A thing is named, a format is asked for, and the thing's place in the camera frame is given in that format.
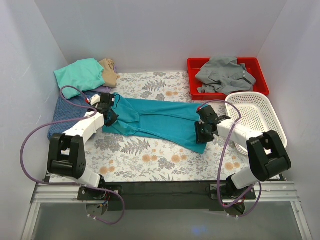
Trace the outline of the teal t shirt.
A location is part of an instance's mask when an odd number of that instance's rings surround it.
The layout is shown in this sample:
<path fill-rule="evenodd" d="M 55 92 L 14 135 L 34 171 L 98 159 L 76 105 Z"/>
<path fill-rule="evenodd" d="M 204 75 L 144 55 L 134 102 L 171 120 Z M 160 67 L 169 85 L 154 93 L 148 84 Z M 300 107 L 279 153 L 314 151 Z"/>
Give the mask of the teal t shirt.
<path fill-rule="evenodd" d="M 195 123 L 199 103 L 170 102 L 123 97 L 116 94 L 117 120 L 102 131 L 126 137 L 145 137 L 173 142 L 198 154 L 206 143 L 197 143 Z"/>

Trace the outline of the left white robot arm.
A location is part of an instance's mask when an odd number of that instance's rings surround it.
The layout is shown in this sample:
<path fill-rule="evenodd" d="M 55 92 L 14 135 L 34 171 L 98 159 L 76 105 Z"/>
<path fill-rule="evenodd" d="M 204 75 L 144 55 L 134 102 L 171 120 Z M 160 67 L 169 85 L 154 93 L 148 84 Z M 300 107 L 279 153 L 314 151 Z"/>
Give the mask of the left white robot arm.
<path fill-rule="evenodd" d="M 97 130 L 115 123 L 119 117 L 113 111 L 115 102 L 114 94 L 94 95 L 89 103 L 97 113 L 91 116 L 92 113 L 88 111 L 85 119 L 72 128 L 63 133 L 53 134 L 49 143 L 48 172 L 90 187 L 89 194 L 95 200 L 101 200 L 106 196 L 106 182 L 101 175 L 87 166 L 85 144 Z"/>

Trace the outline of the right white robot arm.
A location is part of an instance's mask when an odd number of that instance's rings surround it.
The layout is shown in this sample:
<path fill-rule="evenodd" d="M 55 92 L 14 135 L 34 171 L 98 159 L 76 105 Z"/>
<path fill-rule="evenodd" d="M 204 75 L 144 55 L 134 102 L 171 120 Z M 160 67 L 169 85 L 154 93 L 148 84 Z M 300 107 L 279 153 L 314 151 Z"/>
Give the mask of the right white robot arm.
<path fill-rule="evenodd" d="M 276 131 L 252 130 L 226 115 L 218 116 L 210 105 L 199 107 L 196 113 L 200 119 L 195 123 L 198 144 L 211 142 L 215 136 L 219 136 L 246 148 L 248 153 L 249 166 L 229 176 L 224 185 L 216 188 L 217 192 L 237 199 L 255 183 L 266 182 L 292 167 Z"/>

